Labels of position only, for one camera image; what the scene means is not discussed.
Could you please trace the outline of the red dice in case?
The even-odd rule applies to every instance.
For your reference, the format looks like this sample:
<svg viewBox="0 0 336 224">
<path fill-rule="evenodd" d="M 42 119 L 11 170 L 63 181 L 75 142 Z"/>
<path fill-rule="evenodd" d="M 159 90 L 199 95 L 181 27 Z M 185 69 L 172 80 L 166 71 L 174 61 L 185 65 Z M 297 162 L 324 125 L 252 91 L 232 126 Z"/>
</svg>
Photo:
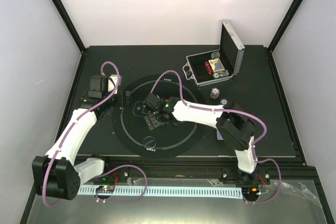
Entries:
<svg viewBox="0 0 336 224">
<path fill-rule="evenodd" d="M 213 74 L 213 70 L 212 70 L 212 67 L 209 64 L 209 62 L 208 61 L 204 62 L 204 65 L 205 65 L 205 68 L 206 68 L 208 74 Z"/>
</svg>

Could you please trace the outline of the teal chips case front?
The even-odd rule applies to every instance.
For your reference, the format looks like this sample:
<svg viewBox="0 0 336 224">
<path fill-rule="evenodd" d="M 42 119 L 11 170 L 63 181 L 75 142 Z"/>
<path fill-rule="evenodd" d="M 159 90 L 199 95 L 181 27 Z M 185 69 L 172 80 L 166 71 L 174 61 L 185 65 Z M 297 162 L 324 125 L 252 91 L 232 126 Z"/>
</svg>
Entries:
<svg viewBox="0 0 336 224">
<path fill-rule="evenodd" d="M 224 70 L 224 71 L 218 71 L 213 73 L 213 78 L 214 79 L 219 79 L 219 78 L 225 78 L 229 76 L 229 71 Z"/>
</svg>

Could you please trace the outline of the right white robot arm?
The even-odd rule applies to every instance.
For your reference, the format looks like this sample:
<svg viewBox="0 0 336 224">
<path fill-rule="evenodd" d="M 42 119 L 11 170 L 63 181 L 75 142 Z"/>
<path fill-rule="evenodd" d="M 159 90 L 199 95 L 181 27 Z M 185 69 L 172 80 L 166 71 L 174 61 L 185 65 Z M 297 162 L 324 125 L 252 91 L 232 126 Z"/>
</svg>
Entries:
<svg viewBox="0 0 336 224">
<path fill-rule="evenodd" d="M 177 97 L 164 100 L 152 93 L 147 95 L 143 105 L 160 123 L 193 122 L 216 129 L 224 143 L 235 151 L 239 179 L 250 184 L 258 177 L 258 159 L 253 149 L 255 126 L 245 112 L 221 105 L 186 102 Z"/>
</svg>

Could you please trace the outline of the round black poker mat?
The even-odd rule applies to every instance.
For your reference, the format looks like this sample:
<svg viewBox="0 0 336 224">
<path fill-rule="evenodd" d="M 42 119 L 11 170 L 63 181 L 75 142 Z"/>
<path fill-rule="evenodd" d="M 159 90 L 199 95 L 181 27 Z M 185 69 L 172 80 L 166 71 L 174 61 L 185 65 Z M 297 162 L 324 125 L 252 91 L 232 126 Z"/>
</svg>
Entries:
<svg viewBox="0 0 336 224">
<path fill-rule="evenodd" d="M 143 105 L 151 90 L 159 98 L 179 97 L 177 77 L 170 73 L 158 81 L 153 74 L 139 78 L 125 87 L 131 91 L 131 105 L 115 109 L 112 114 L 113 131 L 131 152 L 152 159 L 171 158 L 190 150 L 204 136 L 206 126 L 193 122 L 163 122 L 152 131 L 144 117 L 152 114 Z"/>
</svg>

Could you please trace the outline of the teal chips case back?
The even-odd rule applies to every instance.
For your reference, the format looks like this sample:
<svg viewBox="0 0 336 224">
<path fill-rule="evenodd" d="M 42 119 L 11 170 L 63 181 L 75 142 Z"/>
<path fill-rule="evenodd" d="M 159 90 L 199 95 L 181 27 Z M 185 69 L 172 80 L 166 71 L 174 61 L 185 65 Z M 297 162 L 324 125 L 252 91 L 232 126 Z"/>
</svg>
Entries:
<svg viewBox="0 0 336 224">
<path fill-rule="evenodd" d="M 219 53 L 219 51 L 215 51 L 215 52 L 212 52 L 211 53 L 211 58 L 212 59 L 217 59 L 217 58 L 219 58 L 220 57 L 220 53 Z"/>
</svg>

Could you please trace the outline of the blue playing card deck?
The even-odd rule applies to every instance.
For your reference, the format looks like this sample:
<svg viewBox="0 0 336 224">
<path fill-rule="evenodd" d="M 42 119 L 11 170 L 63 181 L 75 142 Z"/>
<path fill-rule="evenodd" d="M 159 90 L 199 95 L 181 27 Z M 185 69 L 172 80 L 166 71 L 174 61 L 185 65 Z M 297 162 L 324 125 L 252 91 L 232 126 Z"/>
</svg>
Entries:
<svg viewBox="0 0 336 224">
<path fill-rule="evenodd" d="M 223 137 L 221 136 L 221 134 L 220 134 L 219 131 L 217 131 L 217 139 L 218 139 L 218 140 L 223 140 Z"/>
</svg>

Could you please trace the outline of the aluminium poker chip case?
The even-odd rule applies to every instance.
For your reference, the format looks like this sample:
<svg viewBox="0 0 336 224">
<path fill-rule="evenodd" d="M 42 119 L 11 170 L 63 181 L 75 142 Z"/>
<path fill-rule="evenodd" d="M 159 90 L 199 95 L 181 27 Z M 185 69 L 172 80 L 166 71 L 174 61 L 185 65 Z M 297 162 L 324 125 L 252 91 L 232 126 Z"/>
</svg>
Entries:
<svg viewBox="0 0 336 224">
<path fill-rule="evenodd" d="M 208 74 L 204 62 L 211 59 L 211 53 L 219 51 L 219 59 L 223 63 L 225 70 L 229 71 L 229 76 L 214 79 L 213 74 Z M 245 46 L 238 37 L 229 21 L 222 21 L 219 48 L 199 54 L 186 56 L 186 63 L 182 67 L 186 80 L 193 80 L 196 86 L 202 87 L 230 80 L 238 74 L 244 56 Z"/>
</svg>

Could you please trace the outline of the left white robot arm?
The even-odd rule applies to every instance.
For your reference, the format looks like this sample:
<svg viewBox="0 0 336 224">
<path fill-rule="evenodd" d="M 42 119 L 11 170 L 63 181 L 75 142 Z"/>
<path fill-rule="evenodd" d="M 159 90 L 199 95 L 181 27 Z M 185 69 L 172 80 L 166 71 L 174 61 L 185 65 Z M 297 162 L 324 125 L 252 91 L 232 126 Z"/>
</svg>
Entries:
<svg viewBox="0 0 336 224">
<path fill-rule="evenodd" d="M 113 174 L 111 166 L 103 159 L 90 157 L 76 164 L 77 153 L 95 123 L 113 106 L 124 104 L 123 93 L 118 92 L 121 76 L 98 75 L 90 79 L 89 90 L 77 102 L 64 131 L 44 156 L 32 162 L 36 193 L 47 197 L 72 200 L 80 186 L 97 177 L 108 181 Z"/>
</svg>

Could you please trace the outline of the boxed card deck in case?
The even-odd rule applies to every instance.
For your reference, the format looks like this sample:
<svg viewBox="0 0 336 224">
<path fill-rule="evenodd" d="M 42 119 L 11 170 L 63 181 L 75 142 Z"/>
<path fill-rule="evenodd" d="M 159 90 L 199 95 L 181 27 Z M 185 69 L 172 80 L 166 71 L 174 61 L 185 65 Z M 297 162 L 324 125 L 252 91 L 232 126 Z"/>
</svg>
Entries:
<svg viewBox="0 0 336 224">
<path fill-rule="evenodd" d="M 213 73 L 225 71 L 225 67 L 219 58 L 210 59 L 208 61 Z"/>
</svg>

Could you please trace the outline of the white purple chip stack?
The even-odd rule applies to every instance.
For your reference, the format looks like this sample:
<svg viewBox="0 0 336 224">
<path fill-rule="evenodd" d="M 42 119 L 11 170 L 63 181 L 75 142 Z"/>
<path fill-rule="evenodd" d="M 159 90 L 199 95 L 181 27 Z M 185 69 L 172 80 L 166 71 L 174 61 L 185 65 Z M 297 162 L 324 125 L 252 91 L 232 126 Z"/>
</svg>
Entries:
<svg viewBox="0 0 336 224">
<path fill-rule="evenodd" d="M 211 93 L 210 93 L 210 97 L 212 99 L 217 99 L 219 97 L 220 91 L 218 88 L 212 88 Z"/>
</svg>

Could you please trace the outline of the teal poker chip stack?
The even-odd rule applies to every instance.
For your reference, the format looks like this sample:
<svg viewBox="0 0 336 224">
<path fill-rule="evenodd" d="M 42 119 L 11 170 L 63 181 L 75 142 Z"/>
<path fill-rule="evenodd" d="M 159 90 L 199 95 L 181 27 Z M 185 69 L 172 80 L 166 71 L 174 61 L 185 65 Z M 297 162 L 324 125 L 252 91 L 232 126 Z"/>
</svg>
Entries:
<svg viewBox="0 0 336 224">
<path fill-rule="evenodd" d="M 221 99 L 221 100 L 220 100 L 220 103 L 221 103 L 222 105 L 226 105 L 226 104 L 228 103 L 228 101 L 227 101 L 226 99 Z"/>
</svg>

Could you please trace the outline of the small circuit board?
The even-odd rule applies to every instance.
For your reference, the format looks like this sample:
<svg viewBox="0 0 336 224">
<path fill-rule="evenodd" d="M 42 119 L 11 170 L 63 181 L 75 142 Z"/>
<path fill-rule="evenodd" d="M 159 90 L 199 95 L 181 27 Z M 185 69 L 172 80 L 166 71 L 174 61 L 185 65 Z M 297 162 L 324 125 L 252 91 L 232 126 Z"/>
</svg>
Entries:
<svg viewBox="0 0 336 224">
<path fill-rule="evenodd" d="M 101 185 L 98 186 L 96 189 L 96 193 L 113 193 L 114 192 L 114 185 Z"/>
</svg>

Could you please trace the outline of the teal chips case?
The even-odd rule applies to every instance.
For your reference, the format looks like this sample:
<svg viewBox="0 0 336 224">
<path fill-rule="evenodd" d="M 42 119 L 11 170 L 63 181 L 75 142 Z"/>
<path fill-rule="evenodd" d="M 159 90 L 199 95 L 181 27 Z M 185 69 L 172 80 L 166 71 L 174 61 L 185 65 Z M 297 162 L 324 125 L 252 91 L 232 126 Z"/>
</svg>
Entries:
<svg viewBox="0 0 336 224">
<path fill-rule="evenodd" d="M 212 59 L 217 59 L 217 58 L 219 58 L 220 57 L 220 53 L 219 53 L 219 51 L 215 51 L 215 52 L 212 52 L 211 53 L 211 58 Z"/>
<path fill-rule="evenodd" d="M 214 79 L 219 79 L 219 78 L 225 78 L 229 76 L 229 71 L 224 70 L 224 71 L 218 71 L 213 73 L 213 78 Z"/>
</svg>

